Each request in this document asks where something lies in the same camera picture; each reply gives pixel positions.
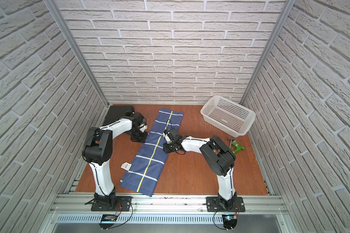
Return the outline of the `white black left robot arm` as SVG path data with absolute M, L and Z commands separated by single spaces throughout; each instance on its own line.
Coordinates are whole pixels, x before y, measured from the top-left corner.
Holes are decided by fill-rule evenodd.
M 90 165 L 94 181 L 94 204 L 115 207 L 116 192 L 111 179 L 109 162 L 113 153 L 113 140 L 128 134 L 133 142 L 144 143 L 146 118 L 139 112 L 128 112 L 119 120 L 102 127 L 91 127 L 86 135 L 82 158 Z

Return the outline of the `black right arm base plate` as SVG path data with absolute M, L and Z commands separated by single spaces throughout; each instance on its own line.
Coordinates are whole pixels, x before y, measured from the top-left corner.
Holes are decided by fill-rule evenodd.
M 245 204 L 242 197 L 233 196 L 232 199 L 226 201 L 221 197 L 206 197 L 206 207 L 208 212 L 245 212 Z

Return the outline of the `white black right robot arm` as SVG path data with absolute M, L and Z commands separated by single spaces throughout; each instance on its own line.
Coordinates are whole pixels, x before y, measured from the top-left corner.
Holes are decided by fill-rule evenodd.
M 163 150 L 172 152 L 196 152 L 203 155 L 212 172 L 217 175 L 219 209 L 229 211 L 237 198 L 233 184 L 235 154 L 218 136 L 211 138 L 194 138 L 182 136 L 175 128 L 163 132 L 165 143 Z

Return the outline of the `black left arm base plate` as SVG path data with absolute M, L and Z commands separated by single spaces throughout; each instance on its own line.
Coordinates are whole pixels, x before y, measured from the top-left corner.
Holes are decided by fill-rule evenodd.
M 102 199 L 94 199 L 92 202 L 91 211 L 99 211 L 99 212 L 109 212 L 109 211 L 118 211 L 121 208 L 122 212 L 130 211 L 130 204 L 132 201 L 132 196 L 114 196 L 113 198 L 103 198 Z

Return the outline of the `blue plaid pillowcase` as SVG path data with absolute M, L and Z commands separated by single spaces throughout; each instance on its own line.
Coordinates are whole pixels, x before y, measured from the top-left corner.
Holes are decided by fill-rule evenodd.
M 151 197 L 168 158 L 163 150 L 166 129 L 179 129 L 184 113 L 161 108 L 145 143 L 131 162 L 131 167 L 120 180 L 120 186 Z

